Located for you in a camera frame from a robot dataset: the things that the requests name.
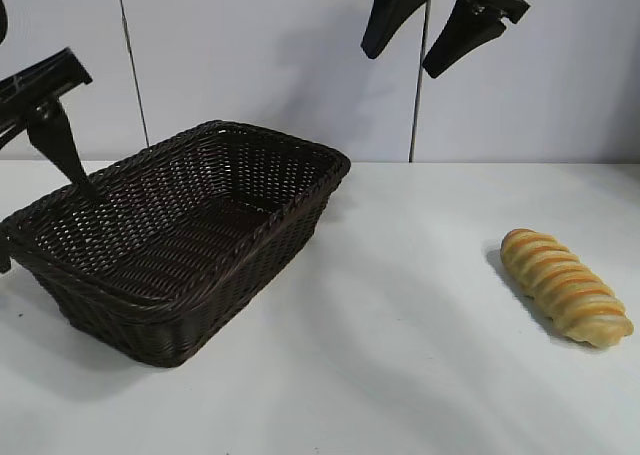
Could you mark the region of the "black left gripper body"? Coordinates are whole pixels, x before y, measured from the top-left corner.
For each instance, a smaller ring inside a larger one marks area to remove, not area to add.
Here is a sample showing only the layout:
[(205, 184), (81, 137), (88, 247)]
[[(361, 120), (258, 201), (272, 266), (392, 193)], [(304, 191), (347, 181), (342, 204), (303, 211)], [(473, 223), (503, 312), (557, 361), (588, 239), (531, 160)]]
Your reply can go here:
[(34, 123), (47, 121), (60, 98), (92, 76), (67, 47), (1, 81), (1, 147)]

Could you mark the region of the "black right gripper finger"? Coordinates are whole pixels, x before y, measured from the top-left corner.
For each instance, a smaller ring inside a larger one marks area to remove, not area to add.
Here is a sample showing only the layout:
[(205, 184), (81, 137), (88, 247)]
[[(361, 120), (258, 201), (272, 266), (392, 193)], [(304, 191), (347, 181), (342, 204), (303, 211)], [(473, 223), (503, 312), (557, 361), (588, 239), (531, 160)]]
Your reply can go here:
[(361, 48), (376, 59), (404, 22), (427, 0), (373, 0)]
[(506, 30), (502, 13), (478, 7), (469, 0), (456, 0), (452, 12), (422, 66), (435, 79), (479, 46), (500, 37)]

